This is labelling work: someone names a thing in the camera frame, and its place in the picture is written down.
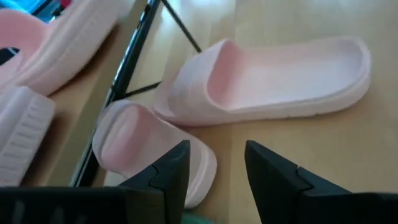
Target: pink slipper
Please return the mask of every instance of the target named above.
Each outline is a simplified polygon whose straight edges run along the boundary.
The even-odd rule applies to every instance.
[[[0,93],[0,186],[18,186],[47,132],[55,103],[27,87]]]
[[[73,78],[90,60],[119,18],[123,0],[74,1],[46,24],[29,14],[0,10],[0,49],[19,53],[0,66],[0,89],[25,85],[48,95]]]
[[[368,48],[354,37],[263,49],[223,40],[160,84],[154,110],[189,126],[329,113],[366,93],[370,66]]]
[[[182,140],[189,140],[191,145],[185,208],[193,208],[211,187],[216,157],[199,139],[159,119],[142,105],[128,100],[109,105],[99,119],[93,151],[102,168],[130,178]]]

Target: slide sandal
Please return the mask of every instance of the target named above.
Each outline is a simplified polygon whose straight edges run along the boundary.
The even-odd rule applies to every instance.
[[[93,151],[100,166],[130,178],[183,140],[191,145],[190,178],[185,208],[196,207],[216,174],[214,152],[191,134],[128,100],[110,104],[99,118]]]
[[[329,113],[362,98],[370,66],[368,48],[355,37],[263,49],[222,40],[159,85],[154,110],[187,126]]]
[[[1,9],[0,49],[15,47],[19,52],[0,66],[0,89],[25,85],[42,95],[58,90],[94,56],[125,4],[123,0],[74,1],[49,24]]]
[[[0,93],[0,186],[18,186],[54,116],[55,103],[22,87]]]

